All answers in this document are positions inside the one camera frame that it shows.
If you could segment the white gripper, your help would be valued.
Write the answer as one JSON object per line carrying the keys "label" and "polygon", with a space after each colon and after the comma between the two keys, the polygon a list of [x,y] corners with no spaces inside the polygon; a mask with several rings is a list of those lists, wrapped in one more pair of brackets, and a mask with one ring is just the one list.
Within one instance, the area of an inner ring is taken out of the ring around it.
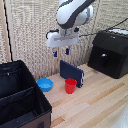
{"label": "white gripper", "polygon": [[72,33],[69,35],[61,35],[58,31],[49,31],[46,34],[46,46],[49,48],[53,48],[53,56],[57,57],[56,47],[68,46],[66,48],[65,54],[69,55],[70,53],[70,45],[74,45],[78,43],[79,37],[77,33]]}

